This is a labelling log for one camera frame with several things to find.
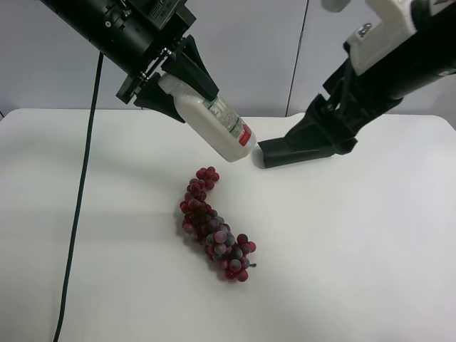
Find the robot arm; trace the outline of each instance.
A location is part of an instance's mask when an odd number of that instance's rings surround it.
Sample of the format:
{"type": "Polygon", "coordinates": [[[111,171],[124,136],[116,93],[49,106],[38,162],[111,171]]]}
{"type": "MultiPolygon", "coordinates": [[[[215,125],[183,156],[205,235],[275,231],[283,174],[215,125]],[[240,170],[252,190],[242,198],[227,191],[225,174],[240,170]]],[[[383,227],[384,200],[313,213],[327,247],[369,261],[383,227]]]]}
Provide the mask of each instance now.
{"type": "MultiPolygon", "coordinates": [[[[185,31],[195,17],[186,0],[41,0],[128,77],[117,97],[184,122],[171,95],[157,84],[161,69],[183,80],[208,101],[217,97],[185,31]]],[[[350,0],[322,0],[341,11],[350,0]]],[[[455,0],[366,0],[382,20],[365,24],[344,43],[348,58],[324,83],[304,119],[284,138],[259,143],[265,167],[343,155],[358,131],[397,106],[414,90],[456,72],[455,0]]]]}

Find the white bottle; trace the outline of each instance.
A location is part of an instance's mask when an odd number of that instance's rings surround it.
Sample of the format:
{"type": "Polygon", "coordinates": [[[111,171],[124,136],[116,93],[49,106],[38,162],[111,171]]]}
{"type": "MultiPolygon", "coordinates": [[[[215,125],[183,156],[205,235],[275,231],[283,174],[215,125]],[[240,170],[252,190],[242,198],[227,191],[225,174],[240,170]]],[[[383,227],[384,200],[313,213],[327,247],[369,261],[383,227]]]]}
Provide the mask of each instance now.
{"type": "Polygon", "coordinates": [[[172,95],[177,112],[226,161],[249,155],[257,143],[249,126],[220,96],[208,101],[179,78],[165,73],[158,85],[172,95]]]}

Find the black cable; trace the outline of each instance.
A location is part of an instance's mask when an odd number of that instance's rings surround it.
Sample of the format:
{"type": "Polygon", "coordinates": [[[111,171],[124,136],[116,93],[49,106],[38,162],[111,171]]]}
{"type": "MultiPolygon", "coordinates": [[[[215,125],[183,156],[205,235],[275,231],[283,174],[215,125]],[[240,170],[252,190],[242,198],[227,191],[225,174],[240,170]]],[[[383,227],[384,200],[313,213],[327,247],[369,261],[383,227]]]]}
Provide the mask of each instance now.
{"type": "Polygon", "coordinates": [[[83,169],[81,171],[81,179],[79,180],[78,199],[76,201],[76,210],[74,212],[73,228],[71,230],[70,249],[68,250],[68,259],[66,261],[65,279],[63,280],[62,299],[61,299],[61,303],[60,303],[60,313],[58,314],[57,329],[56,329],[56,334],[54,335],[53,342],[58,341],[58,337],[60,336],[60,332],[62,330],[63,316],[65,315],[66,293],[68,290],[68,280],[70,279],[71,262],[73,261],[73,251],[74,251],[74,243],[76,241],[76,231],[78,230],[79,213],[81,212],[81,205],[82,205],[82,201],[83,201],[84,183],[86,182],[85,175],[87,173],[88,156],[90,153],[90,140],[92,138],[93,118],[95,116],[95,108],[96,108],[97,98],[98,98],[98,89],[100,87],[102,66],[103,66],[103,54],[100,53],[100,55],[98,57],[98,66],[97,66],[97,74],[95,77],[95,85],[93,87],[92,106],[90,107],[90,115],[88,118],[87,138],[85,139],[85,143],[86,143],[85,148],[86,149],[84,152],[84,161],[83,161],[83,169]]]}

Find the table surface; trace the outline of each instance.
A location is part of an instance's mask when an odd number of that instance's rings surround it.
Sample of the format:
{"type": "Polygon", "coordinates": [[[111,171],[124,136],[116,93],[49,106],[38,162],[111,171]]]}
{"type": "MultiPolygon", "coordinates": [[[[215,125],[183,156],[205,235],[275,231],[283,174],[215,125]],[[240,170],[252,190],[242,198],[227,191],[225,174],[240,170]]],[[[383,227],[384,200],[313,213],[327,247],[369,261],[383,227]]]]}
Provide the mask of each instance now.
{"type": "MultiPolygon", "coordinates": [[[[292,118],[247,118],[259,140],[292,118]]],[[[51,341],[87,110],[0,124],[0,340],[51,341]]],[[[456,132],[385,115],[347,156],[229,164],[187,125],[99,110],[61,341],[455,341],[456,132]],[[246,283],[218,278],[179,233],[189,179],[258,246],[246,283]]]]}

